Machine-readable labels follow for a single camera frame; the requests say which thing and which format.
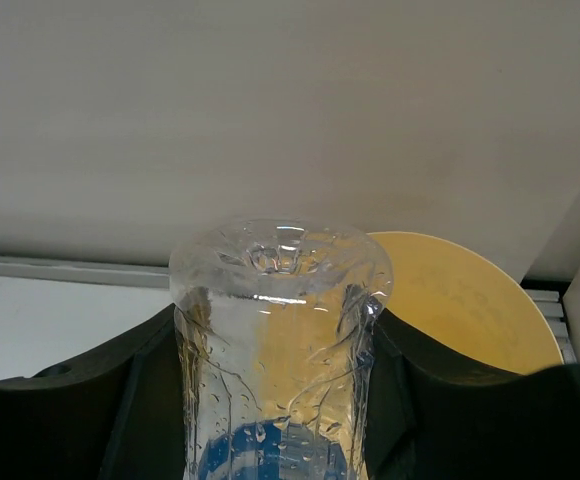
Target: yellow disc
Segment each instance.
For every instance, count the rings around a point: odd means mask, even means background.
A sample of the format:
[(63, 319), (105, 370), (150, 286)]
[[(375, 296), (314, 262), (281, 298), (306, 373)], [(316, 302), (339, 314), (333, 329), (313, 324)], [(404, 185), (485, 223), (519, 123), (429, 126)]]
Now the yellow disc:
[(394, 269), (388, 309), (448, 347), (528, 374), (563, 362), (532, 299), (494, 264), (452, 242), (408, 232), (370, 234)]

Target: transparent container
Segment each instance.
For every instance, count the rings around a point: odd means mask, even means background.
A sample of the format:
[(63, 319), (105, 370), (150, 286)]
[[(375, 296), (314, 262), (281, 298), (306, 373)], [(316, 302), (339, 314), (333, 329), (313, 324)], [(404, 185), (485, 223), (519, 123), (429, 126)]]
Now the transparent container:
[(235, 222), (172, 253), (170, 289), (185, 479), (362, 478), (371, 334), (392, 290), (374, 240)]

